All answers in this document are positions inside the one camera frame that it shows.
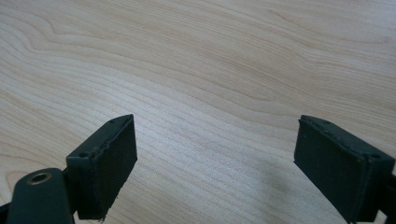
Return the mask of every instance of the bolt hole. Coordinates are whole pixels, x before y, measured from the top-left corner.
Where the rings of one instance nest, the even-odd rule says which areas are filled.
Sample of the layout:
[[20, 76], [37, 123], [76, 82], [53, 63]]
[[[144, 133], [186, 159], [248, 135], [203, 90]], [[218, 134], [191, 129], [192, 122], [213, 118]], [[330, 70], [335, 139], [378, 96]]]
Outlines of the bolt hole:
[[78, 154], [81, 158], [85, 158], [88, 157], [90, 154], [88, 154], [88, 152], [81, 152]]
[[30, 185], [37, 185], [46, 182], [51, 178], [51, 173], [42, 173], [38, 175], [34, 175], [30, 179], [28, 179], [27, 183]]

